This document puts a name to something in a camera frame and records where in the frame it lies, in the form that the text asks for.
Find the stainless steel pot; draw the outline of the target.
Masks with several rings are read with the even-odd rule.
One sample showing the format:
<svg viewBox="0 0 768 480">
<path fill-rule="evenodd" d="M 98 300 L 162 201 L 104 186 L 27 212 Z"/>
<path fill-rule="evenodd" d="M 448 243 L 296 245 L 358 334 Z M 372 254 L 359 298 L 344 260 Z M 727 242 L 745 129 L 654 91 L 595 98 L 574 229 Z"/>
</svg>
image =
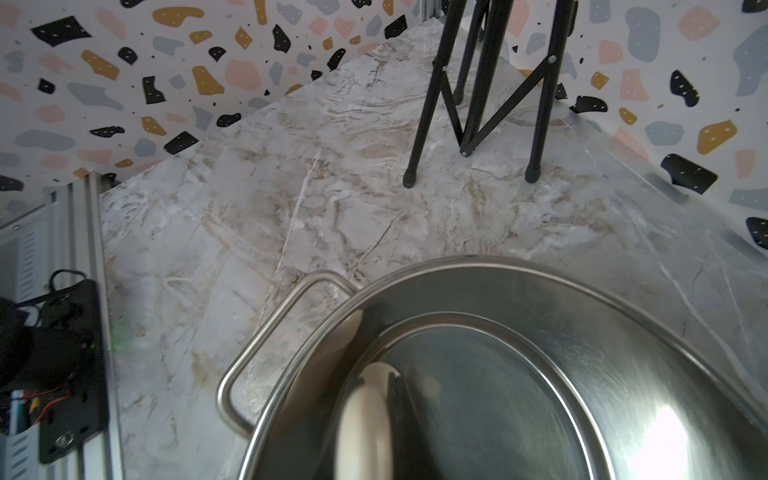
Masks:
<svg viewBox="0 0 768 480">
<path fill-rule="evenodd" d="M 301 345 L 255 420 L 237 378 L 292 307 L 346 300 Z M 219 413 L 248 445 L 243 479 L 335 479 L 342 404 L 375 362 L 390 391 L 392 479 L 763 479 L 766 411 L 623 299 L 501 257 L 427 261 L 358 287 L 302 278 L 222 377 Z"/>
</svg>

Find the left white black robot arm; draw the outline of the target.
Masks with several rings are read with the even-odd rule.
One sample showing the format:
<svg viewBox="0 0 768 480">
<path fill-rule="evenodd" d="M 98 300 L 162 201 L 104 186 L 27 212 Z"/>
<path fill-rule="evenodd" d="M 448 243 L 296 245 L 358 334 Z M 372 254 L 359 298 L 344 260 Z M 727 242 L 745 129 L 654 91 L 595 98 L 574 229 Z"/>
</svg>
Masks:
<svg viewBox="0 0 768 480">
<path fill-rule="evenodd" d="M 1 299 L 1 395 L 14 391 L 37 405 L 38 459 L 48 465 L 109 425 L 105 347 L 98 283 L 58 269 L 48 292 L 15 302 Z"/>
</svg>

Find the black perforated music stand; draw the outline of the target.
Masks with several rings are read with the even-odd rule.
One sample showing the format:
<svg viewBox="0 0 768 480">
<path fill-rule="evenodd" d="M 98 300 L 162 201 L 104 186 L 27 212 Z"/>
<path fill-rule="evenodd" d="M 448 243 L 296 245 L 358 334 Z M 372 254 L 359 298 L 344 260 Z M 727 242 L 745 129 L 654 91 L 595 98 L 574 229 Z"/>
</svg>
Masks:
<svg viewBox="0 0 768 480">
<path fill-rule="evenodd" d="M 432 63 L 432 73 L 414 145 L 402 177 L 404 187 L 410 189 L 416 183 L 418 166 L 439 99 L 442 99 L 446 106 L 460 153 L 462 156 L 468 157 L 526 96 L 532 93 L 538 85 L 541 85 L 532 148 L 524 175 L 525 181 L 529 184 L 534 184 L 539 180 L 549 121 L 556 100 L 567 39 L 573 31 L 577 2 L 574 0 L 557 0 L 555 2 L 552 29 L 545 58 L 490 119 L 486 123 L 482 123 L 495 69 L 500 59 L 504 33 L 513 6 L 512 1 L 476 1 L 474 3 L 459 76 L 456 86 L 452 87 L 448 78 L 448 65 L 458 38 L 466 3 L 464 1 L 450 1 L 448 3 L 443 32 L 437 54 Z M 482 44 L 478 71 L 470 97 L 468 115 L 466 121 L 462 122 L 457 107 L 464 98 L 471 61 L 478 43 Z"/>
</svg>

